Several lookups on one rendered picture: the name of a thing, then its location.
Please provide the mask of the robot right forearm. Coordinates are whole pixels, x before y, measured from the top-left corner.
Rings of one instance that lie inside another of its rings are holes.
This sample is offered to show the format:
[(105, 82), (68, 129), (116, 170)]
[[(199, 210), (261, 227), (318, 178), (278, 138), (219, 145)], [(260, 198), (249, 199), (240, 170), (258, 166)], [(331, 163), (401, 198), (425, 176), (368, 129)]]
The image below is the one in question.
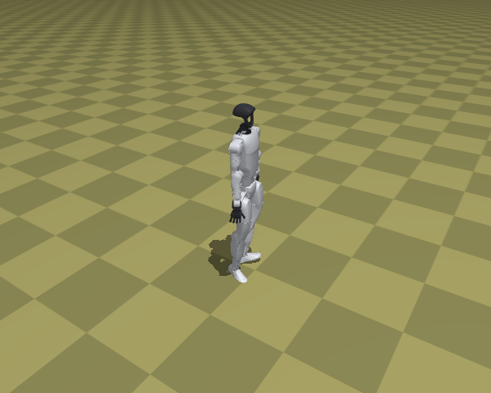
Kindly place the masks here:
[(232, 186), (232, 197), (233, 197), (233, 207), (240, 207), (241, 205), (241, 176), (238, 173), (235, 173), (232, 176), (231, 181)]

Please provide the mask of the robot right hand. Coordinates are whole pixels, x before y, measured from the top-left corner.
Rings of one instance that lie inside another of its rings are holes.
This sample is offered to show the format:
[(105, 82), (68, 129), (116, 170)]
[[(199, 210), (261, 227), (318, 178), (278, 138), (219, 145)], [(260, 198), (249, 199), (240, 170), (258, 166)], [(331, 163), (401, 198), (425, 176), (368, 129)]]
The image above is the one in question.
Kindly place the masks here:
[[(243, 217), (243, 219), (245, 219), (246, 217), (242, 214), (242, 210), (240, 210), (241, 208), (241, 205), (240, 207), (233, 207), (233, 201), (232, 201), (232, 208), (233, 208), (233, 211), (231, 213), (231, 218), (229, 220), (229, 222), (233, 222), (235, 223), (235, 219), (236, 219), (236, 224), (238, 223), (238, 219), (239, 219), (239, 223), (241, 223), (241, 216)], [(233, 221), (232, 221), (232, 218), (233, 218)]]

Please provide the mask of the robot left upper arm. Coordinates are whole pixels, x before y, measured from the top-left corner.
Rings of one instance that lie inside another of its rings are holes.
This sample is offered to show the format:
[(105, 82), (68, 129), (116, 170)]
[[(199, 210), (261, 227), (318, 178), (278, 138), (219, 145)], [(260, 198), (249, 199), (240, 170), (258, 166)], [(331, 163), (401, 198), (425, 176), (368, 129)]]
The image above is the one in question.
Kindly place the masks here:
[[(260, 135), (260, 128), (259, 127), (252, 126), (252, 128), (255, 128), (258, 132), (258, 135)], [(259, 151), (259, 158), (260, 157), (261, 157), (261, 151)]]

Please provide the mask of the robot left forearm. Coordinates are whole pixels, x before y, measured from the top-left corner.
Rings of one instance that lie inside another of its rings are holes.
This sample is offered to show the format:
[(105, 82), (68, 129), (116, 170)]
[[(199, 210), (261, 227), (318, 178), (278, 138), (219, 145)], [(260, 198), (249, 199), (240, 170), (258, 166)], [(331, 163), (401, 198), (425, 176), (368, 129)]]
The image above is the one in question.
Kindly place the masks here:
[[(259, 158), (259, 159), (260, 159), (260, 158)], [(259, 162), (259, 163), (260, 163), (260, 162)], [(255, 179), (255, 180), (256, 180), (257, 175), (259, 175), (259, 172), (260, 172), (260, 170), (259, 170), (259, 166), (258, 166), (258, 169), (257, 169), (257, 171), (255, 172), (255, 176), (254, 176), (254, 179)]]

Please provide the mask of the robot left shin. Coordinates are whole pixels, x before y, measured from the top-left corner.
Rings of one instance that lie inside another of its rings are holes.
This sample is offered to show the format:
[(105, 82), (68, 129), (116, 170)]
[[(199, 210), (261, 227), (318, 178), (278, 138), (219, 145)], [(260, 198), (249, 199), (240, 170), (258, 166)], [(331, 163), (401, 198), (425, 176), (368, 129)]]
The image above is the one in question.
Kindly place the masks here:
[(247, 251), (249, 250), (249, 247), (250, 247), (249, 244), (251, 243), (251, 240), (253, 237), (254, 229), (255, 229), (255, 225), (253, 226), (252, 229), (250, 229), (250, 231), (249, 231), (249, 233), (245, 239), (245, 249), (244, 249), (244, 253), (243, 253), (242, 257), (246, 257), (246, 255), (247, 255)]

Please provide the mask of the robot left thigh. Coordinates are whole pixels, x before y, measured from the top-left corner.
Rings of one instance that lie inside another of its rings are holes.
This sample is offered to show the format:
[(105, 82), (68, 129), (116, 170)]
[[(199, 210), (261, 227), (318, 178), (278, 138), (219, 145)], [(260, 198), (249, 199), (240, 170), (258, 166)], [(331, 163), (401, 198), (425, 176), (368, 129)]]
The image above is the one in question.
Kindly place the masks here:
[(252, 229), (260, 215), (263, 206), (264, 192), (263, 192), (263, 185), (261, 182), (256, 180), (255, 194), (249, 199), (251, 201), (251, 208), (252, 208), (252, 219), (250, 225), (250, 229)]

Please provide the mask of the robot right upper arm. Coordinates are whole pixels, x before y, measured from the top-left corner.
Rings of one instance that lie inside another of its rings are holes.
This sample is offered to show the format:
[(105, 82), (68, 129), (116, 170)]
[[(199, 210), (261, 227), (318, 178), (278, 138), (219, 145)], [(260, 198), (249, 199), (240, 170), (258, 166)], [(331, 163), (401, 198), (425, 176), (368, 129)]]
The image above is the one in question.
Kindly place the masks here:
[(228, 148), (230, 154), (230, 166), (231, 166), (231, 177), (238, 173), (243, 179), (244, 174), (239, 170), (241, 165), (241, 153), (243, 152), (243, 141), (240, 139), (235, 139), (232, 141)]

